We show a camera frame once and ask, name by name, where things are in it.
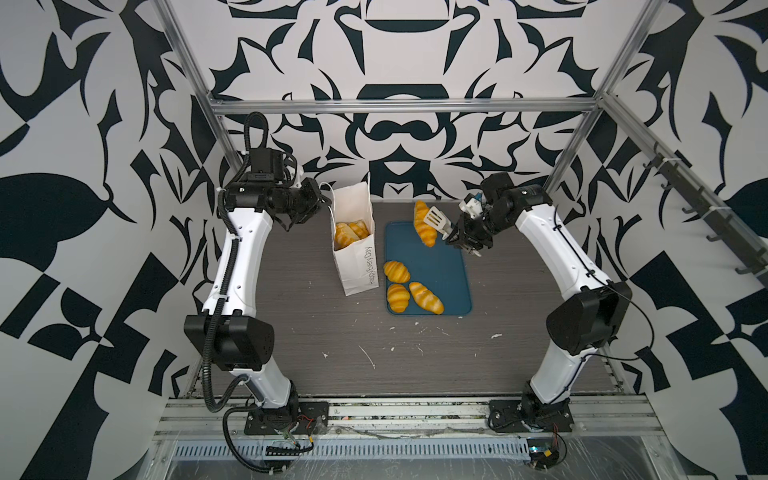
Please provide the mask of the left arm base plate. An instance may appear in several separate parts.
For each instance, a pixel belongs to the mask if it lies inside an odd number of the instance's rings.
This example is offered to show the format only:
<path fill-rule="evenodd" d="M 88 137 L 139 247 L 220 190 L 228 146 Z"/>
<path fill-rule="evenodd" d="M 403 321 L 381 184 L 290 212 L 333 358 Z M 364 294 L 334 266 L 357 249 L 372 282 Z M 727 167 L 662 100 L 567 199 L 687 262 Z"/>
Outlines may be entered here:
<path fill-rule="evenodd" d="M 299 401 L 278 409 L 254 408 L 246 418 L 246 435 L 310 435 L 327 427 L 328 402 Z"/>

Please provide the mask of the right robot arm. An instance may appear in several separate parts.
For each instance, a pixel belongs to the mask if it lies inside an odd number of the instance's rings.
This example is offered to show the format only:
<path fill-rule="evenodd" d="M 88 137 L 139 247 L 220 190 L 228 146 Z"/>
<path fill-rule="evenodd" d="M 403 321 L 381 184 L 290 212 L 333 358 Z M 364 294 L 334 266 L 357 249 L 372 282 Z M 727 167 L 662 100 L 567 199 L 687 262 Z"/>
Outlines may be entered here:
<path fill-rule="evenodd" d="M 431 207 L 422 221 L 446 244 L 478 255 L 496 235 L 515 228 L 534 247 L 554 278 L 563 302 L 546 319 L 549 345 L 527 385 L 528 413 L 563 406 L 587 361 L 616 339 L 632 292 L 614 282 L 576 244 L 549 195 L 538 185 L 516 187 L 503 175 L 487 178 L 481 195 L 468 195 L 451 222 Z"/>

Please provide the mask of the white paper gift bag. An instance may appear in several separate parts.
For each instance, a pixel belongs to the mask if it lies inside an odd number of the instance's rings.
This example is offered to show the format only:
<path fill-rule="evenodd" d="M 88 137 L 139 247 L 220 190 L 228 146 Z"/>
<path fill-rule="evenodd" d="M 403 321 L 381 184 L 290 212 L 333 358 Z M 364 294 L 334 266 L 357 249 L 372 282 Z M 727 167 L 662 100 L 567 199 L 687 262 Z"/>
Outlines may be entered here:
<path fill-rule="evenodd" d="M 375 247 L 375 222 L 370 198 L 370 187 L 366 181 L 354 185 L 333 188 L 323 182 L 321 187 L 330 195 L 331 242 L 333 258 L 346 296 L 359 294 L 379 286 Z M 350 246 L 335 251 L 335 225 L 363 220 L 370 235 Z"/>

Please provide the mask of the flaky fake pastry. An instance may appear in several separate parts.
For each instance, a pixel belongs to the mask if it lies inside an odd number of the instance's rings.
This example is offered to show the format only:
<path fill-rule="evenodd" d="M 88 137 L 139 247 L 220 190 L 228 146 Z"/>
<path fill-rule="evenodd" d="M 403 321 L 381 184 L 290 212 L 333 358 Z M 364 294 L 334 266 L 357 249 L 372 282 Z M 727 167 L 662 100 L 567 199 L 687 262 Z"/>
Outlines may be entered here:
<path fill-rule="evenodd" d="M 339 222 L 335 225 L 334 250 L 338 251 L 350 246 L 352 243 L 360 240 L 358 234 L 349 224 Z"/>

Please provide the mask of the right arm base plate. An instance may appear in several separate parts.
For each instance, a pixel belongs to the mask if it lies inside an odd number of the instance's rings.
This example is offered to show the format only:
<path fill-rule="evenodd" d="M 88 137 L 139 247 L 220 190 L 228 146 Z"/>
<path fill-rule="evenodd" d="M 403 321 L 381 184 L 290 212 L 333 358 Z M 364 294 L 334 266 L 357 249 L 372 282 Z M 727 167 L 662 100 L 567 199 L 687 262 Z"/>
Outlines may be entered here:
<path fill-rule="evenodd" d="M 541 404 L 535 397 L 522 400 L 492 400 L 489 402 L 488 427 L 499 433 L 568 433 L 572 431 L 573 415 L 568 400 Z"/>

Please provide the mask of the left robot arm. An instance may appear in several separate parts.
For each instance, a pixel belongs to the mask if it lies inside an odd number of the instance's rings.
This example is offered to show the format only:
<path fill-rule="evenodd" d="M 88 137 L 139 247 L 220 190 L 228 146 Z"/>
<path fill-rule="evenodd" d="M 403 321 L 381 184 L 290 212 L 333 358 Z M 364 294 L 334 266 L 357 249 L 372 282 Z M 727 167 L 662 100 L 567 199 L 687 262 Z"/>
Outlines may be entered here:
<path fill-rule="evenodd" d="M 207 409 L 224 409 L 236 387 L 244 385 L 258 407 L 289 409 L 293 383 L 274 359 L 275 332 L 257 318 L 256 290 L 266 241 L 282 215 L 289 230 L 330 205 L 318 183 L 232 182 L 218 190 L 217 213 L 225 242 L 211 291 L 198 314 L 189 315 L 184 333 L 201 354 L 203 398 Z"/>

